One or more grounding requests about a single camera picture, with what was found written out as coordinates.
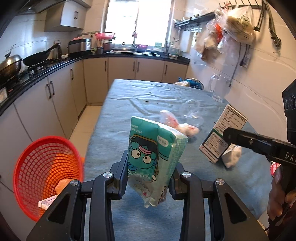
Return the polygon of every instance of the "table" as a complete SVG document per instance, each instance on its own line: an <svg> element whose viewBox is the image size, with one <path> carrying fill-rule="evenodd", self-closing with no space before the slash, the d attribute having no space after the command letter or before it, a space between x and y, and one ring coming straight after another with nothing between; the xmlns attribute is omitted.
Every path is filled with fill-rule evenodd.
<svg viewBox="0 0 296 241"><path fill-rule="evenodd" d="M221 161L216 164L198 149L218 120L227 103L219 103L206 91L172 84L138 80L115 80L104 102L91 137L85 158L85 181L109 171L128 148L131 117L139 116L159 121L159 112L169 110L179 117L182 103L200 101L204 123L195 139L188 142L180 161L200 179L224 179L246 204L256 218L266 210L271 189L270 164L262 155L243 148L238 164L227 169ZM255 132L249 123L243 130ZM127 187L121 201L112 201L113 226L116 240L179 240L183 201L167 200L158 207L145 208L141 197ZM206 218L206 234L209 220ZM88 240L86 221L85 240Z"/></svg>

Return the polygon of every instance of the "hand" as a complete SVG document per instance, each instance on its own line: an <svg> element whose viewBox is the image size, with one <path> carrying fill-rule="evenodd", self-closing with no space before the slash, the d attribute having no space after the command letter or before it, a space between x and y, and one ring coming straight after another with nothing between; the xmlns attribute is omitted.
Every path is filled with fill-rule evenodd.
<svg viewBox="0 0 296 241"><path fill-rule="evenodd" d="M269 201L267 205L267 214L271 220L274 220L275 217L280 217L283 209L282 205L284 202L292 203L296 198L296 189L289 192L287 195L281 187L282 173L278 167L274 172L274 179L271 182L271 191L269 193Z"/></svg>

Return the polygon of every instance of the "tissue pack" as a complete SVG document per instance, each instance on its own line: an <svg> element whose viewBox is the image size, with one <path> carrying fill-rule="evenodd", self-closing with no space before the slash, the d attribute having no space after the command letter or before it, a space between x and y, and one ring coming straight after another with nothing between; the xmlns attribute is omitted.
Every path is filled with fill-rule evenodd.
<svg viewBox="0 0 296 241"><path fill-rule="evenodd" d="M167 187L187 137L167 125L133 116L128 146L128 184L144 206L157 206Z"/></svg>

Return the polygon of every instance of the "wok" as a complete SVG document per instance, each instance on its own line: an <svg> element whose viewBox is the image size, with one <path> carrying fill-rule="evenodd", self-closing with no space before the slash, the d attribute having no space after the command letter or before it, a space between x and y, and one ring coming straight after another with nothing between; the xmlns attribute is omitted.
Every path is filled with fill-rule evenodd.
<svg viewBox="0 0 296 241"><path fill-rule="evenodd" d="M11 47L10 52L5 55L6 59L0 63L0 84L17 75L21 69L21 57L17 54L10 56L13 46Z"/></svg>
<svg viewBox="0 0 296 241"><path fill-rule="evenodd" d="M24 58L22 61L26 66L32 66L32 65L41 63L48 58L50 51L57 48L58 46L59 46L59 43L56 43L52 47L50 47L48 50L30 55Z"/></svg>

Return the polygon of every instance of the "white towel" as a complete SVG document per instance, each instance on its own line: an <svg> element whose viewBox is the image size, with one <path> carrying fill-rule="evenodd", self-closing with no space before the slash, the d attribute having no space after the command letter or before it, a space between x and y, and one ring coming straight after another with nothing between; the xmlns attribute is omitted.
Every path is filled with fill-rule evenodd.
<svg viewBox="0 0 296 241"><path fill-rule="evenodd" d="M242 147L231 144L222 155L222 161L227 168L230 168L237 164L241 156Z"/></svg>

